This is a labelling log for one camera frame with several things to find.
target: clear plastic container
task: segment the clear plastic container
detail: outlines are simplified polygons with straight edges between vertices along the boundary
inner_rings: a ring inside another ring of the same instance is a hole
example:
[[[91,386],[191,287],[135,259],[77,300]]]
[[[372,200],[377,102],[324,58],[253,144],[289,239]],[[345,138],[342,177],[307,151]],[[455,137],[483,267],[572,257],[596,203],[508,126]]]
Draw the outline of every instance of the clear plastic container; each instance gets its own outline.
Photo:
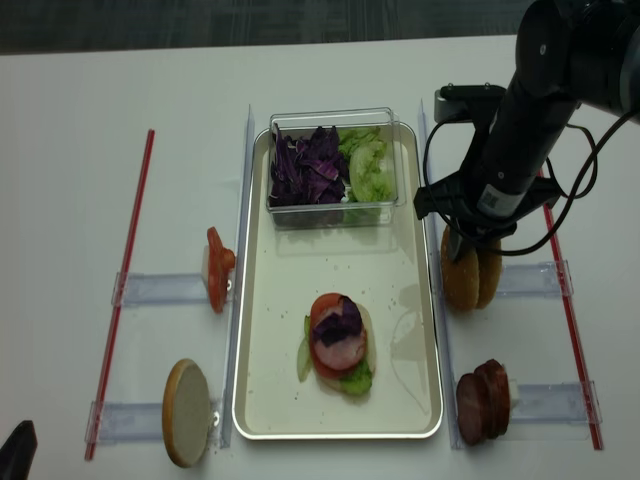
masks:
[[[295,113],[273,115],[270,121],[271,138],[269,162],[275,162],[276,125],[282,136],[310,138],[318,127],[330,129],[335,126],[338,135],[346,129],[358,127],[379,127],[380,139],[387,143],[384,157],[379,163],[380,170],[391,180],[391,195],[382,202],[361,203],[342,200],[342,203],[311,204],[292,206],[271,206],[267,196],[267,211],[271,214],[275,228],[308,229],[323,227],[354,227],[389,224],[399,200],[399,181],[402,179],[402,158],[399,148],[398,121],[388,108],[366,110],[344,110],[335,112]],[[271,193],[273,178],[271,168],[267,169],[267,192]],[[351,189],[345,183],[345,195]]]

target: green vegetable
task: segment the green vegetable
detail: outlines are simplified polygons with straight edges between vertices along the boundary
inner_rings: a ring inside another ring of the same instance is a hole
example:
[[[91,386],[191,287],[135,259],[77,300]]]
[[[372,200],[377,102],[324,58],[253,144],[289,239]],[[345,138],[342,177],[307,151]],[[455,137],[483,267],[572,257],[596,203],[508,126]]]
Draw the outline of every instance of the green vegetable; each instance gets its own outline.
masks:
[[[380,170],[386,144],[372,142],[358,147],[351,156],[351,188],[359,202],[384,202],[391,199],[391,177]]]
[[[298,358],[296,359],[296,370],[298,380],[304,382],[311,371],[311,351],[309,350],[309,331],[311,330],[311,317],[304,317],[304,338],[298,347]]]
[[[363,358],[353,372],[340,379],[340,386],[349,395],[364,395],[371,390],[372,381],[373,374],[366,358]]]
[[[380,127],[351,128],[349,130],[341,130],[339,135],[340,145],[338,146],[338,151],[344,155],[344,159],[349,164],[351,155],[359,146],[380,141]]]

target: red cabbage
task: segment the red cabbage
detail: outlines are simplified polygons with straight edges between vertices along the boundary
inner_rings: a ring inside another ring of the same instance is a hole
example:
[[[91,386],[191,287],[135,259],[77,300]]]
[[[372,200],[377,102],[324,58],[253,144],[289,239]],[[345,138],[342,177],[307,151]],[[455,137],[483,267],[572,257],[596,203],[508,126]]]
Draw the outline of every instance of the red cabbage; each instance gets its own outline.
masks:
[[[326,347],[349,336],[360,335],[362,317],[355,303],[349,297],[341,297],[342,315],[332,313],[313,328],[313,341],[321,341]]]
[[[282,137],[276,125],[276,154],[271,165],[273,186],[269,205],[306,205],[340,203],[349,169],[338,151],[340,138],[336,127],[318,127],[311,138],[294,141]]]

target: white table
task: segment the white table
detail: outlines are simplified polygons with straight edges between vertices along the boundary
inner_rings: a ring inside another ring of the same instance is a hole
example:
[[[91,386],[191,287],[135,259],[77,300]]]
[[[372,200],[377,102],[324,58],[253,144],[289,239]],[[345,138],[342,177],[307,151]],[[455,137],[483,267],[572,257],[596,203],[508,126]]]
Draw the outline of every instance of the white table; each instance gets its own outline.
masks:
[[[190,471],[175,468],[160,444],[99,447],[93,462],[83,460],[108,298],[148,128],[157,131],[154,161],[206,160],[235,179],[249,103],[257,131],[274,112],[379,105],[415,126],[420,98],[431,114],[442,85],[506,86],[514,46],[512,37],[484,37],[0,58],[0,438],[20,420],[34,420],[32,478],[633,476],[640,130],[632,125],[605,148],[596,188],[560,231],[604,417],[604,452],[582,442],[498,442],[482,454],[453,452],[445,420],[422,442],[251,443],[234,432],[231,449],[209,452]],[[574,121],[599,138],[614,118],[582,108]],[[452,169],[464,142],[448,153]],[[563,185],[582,164],[582,142],[566,135],[553,152]]]

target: bottom bun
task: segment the bottom bun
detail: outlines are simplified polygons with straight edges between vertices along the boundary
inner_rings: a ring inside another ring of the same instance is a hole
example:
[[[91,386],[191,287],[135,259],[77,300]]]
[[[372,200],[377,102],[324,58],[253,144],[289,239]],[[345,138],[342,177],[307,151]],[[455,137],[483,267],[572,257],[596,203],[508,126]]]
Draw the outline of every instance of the bottom bun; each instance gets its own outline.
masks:
[[[375,375],[376,373],[376,341],[373,335],[373,324],[371,323],[371,315],[366,308],[364,308],[359,303],[356,303],[358,310],[360,311],[360,316],[362,317],[362,328],[367,332],[367,353],[365,359],[367,360],[367,364],[369,365],[369,370],[371,370],[371,375]],[[340,383],[340,379],[333,378],[325,378],[318,374],[316,370],[317,377],[322,380],[325,385],[338,392],[343,392],[342,384]]]

